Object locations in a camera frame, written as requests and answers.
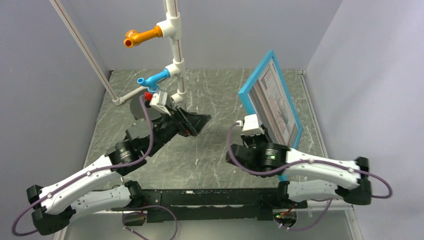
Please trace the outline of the blue picture frame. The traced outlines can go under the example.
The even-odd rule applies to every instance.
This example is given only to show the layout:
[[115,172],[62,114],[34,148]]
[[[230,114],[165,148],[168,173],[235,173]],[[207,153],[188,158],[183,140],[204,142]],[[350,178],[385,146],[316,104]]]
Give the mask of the blue picture frame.
[[248,77],[238,97],[248,115],[258,116],[273,143],[298,148],[303,127],[273,50]]

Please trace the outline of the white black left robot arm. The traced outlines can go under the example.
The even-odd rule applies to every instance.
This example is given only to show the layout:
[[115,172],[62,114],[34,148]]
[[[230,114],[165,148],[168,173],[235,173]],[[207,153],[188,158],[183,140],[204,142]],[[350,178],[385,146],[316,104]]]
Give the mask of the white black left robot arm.
[[43,236],[56,233],[70,222],[104,209],[137,210],[146,205],[138,182],[130,180],[111,190],[97,186],[121,178],[147,163],[176,135],[197,136],[210,121],[209,114],[188,112],[179,107],[153,121],[138,119],[125,137],[92,164],[50,186],[33,185],[27,198],[36,230]]

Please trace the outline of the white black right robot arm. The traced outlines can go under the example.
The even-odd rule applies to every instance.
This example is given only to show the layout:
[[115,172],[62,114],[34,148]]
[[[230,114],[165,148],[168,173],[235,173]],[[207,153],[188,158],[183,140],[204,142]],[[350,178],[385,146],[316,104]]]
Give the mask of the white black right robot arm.
[[284,183],[275,194],[276,203],[287,208],[305,200],[342,199],[351,205],[372,202],[372,184],[368,178],[370,163],[366,157],[336,160],[318,157],[256,135],[254,145],[233,143],[232,131],[226,136],[226,161],[245,172],[262,178],[299,175],[307,181]]

